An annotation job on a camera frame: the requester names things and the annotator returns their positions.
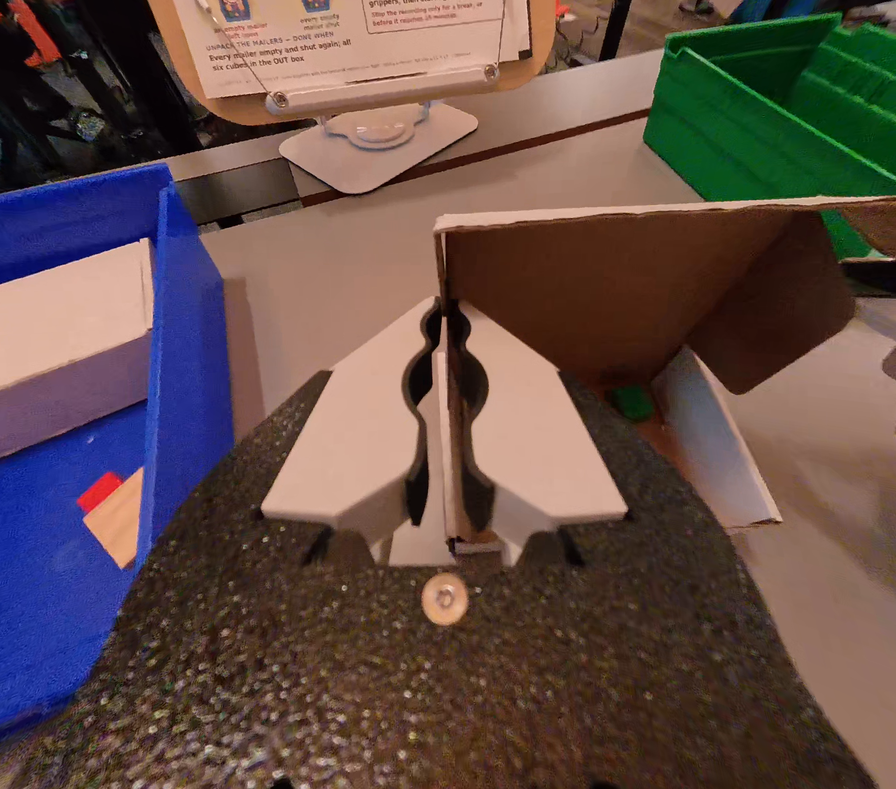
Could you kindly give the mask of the white cardboard mailer box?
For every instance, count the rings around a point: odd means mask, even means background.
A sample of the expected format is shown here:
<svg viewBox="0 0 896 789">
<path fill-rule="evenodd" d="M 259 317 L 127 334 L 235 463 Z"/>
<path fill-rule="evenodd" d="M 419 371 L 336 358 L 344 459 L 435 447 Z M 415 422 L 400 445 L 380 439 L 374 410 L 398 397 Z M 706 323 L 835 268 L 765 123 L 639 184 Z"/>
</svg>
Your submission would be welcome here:
<svg viewBox="0 0 896 789">
<path fill-rule="evenodd" d="M 853 318 L 825 212 L 894 256 L 894 197 L 446 214 L 442 301 L 598 389 L 653 382 L 720 523 L 780 523 L 719 390 L 751 391 Z"/>
<path fill-rule="evenodd" d="M 153 266 L 142 238 L 2 284 L 2 457 L 147 398 Z"/>
</svg>

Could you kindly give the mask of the green plastic bin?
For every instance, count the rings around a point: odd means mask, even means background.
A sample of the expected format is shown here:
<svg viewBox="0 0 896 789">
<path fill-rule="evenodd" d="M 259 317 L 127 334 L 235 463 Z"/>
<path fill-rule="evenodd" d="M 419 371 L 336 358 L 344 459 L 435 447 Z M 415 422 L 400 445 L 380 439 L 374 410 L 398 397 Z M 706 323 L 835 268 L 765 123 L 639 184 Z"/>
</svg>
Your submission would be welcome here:
<svg viewBox="0 0 896 789">
<path fill-rule="evenodd" d="M 670 35 L 644 143 L 709 202 L 894 197 L 894 34 L 832 13 Z"/>
</svg>

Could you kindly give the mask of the grey desk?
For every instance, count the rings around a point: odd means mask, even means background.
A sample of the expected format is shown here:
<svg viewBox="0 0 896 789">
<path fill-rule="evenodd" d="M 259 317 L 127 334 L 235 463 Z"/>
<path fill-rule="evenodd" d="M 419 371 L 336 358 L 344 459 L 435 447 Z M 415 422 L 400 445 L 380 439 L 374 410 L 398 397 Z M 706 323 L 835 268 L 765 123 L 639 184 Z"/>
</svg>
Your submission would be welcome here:
<svg viewBox="0 0 896 789">
<path fill-rule="evenodd" d="M 405 170 L 386 187 L 644 120 L 662 49 L 544 74 L 526 85 L 448 100 L 477 119 L 461 141 Z M 165 159 L 195 223 L 219 229 L 342 199 L 279 153 L 291 131 Z"/>
<path fill-rule="evenodd" d="M 644 124 L 452 157 L 364 197 L 333 198 L 282 159 L 172 164 L 226 283 L 237 437 L 435 293 L 438 216 L 697 203 Z M 894 787 L 894 342 L 876 331 L 889 316 L 872 319 L 727 396 L 782 516 L 731 537 L 812 694 Z"/>
</svg>

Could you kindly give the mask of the red cube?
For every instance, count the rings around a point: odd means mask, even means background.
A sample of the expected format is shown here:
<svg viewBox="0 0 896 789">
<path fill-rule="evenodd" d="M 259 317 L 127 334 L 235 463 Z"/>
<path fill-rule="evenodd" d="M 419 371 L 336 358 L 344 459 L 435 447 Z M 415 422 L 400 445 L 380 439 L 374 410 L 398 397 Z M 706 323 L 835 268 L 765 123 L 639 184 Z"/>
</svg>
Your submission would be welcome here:
<svg viewBox="0 0 896 789">
<path fill-rule="evenodd" d="M 78 497 L 76 504 L 84 515 L 90 514 L 123 483 L 123 479 L 117 473 L 105 472 Z"/>
</svg>

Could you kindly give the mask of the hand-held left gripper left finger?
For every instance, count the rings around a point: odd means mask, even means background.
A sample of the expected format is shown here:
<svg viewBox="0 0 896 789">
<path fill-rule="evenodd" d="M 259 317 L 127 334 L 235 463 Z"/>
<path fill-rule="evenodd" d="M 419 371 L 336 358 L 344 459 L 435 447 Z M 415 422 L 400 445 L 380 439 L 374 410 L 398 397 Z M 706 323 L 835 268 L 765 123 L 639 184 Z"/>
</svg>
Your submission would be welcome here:
<svg viewBox="0 0 896 789">
<path fill-rule="evenodd" d="M 420 402 L 433 386 L 441 302 L 427 297 L 338 361 L 263 500 L 263 515 L 359 535 L 388 564 L 430 483 Z"/>
</svg>

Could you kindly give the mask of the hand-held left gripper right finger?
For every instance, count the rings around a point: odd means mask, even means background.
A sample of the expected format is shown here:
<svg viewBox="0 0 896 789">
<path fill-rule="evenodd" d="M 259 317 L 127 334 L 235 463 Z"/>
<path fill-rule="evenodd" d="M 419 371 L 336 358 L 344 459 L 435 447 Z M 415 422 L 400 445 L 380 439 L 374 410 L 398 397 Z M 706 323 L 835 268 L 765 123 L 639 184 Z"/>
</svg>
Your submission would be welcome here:
<svg viewBox="0 0 896 789">
<path fill-rule="evenodd" d="M 448 540 L 514 565 L 533 535 L 628 506 L 558 369 L 468 302 L 448 313 Z"/>
</svg>

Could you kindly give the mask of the blue plastic bin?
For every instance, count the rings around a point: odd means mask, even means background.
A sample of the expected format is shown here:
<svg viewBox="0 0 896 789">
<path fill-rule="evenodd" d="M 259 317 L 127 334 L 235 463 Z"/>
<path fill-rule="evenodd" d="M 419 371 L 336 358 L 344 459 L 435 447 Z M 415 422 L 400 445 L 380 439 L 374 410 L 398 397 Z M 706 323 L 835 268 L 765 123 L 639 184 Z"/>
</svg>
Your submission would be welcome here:
<svg viewBox="0 0 896 789">
<path fill-rule="evenodd" d="M 234 443 L 223 282 L 162 163 L 2 195 L 2 282 L 151 242 L 148 400 L 2 459 L 2 739 L 87 680 L 152 545 Z M 77 499 L 143 467 L 135 565 L 121 570 Z"/>
</svg>

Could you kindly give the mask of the wooden cube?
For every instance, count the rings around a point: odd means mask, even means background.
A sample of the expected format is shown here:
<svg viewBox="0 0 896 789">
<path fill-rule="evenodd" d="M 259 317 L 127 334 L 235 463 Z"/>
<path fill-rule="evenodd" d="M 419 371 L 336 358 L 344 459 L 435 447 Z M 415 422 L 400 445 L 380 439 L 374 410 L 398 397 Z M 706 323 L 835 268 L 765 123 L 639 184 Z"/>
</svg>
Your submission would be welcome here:
<svg viewBox="0 0 896 789">
<path fill-rule="evenodd" d="M 136 560 L 143 475 L 140 468 L 84 514 L 84 526 L 122 571 Z"/>
</svg>

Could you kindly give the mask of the green cube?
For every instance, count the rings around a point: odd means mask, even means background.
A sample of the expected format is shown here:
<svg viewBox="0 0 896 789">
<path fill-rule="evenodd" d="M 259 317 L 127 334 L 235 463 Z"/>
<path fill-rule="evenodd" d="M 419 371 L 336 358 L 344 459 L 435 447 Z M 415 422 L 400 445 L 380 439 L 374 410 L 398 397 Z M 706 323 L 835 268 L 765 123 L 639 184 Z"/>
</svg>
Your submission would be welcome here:
<svg viewBox="0 0 896 789">
<path fill-rule="evenodd" d="M 614 387 L 608 391 L 607 398 L 612 407 L 633 424 L 648 422 L 656 413 L 653 396 L 644 385 Z"/>
</svg>

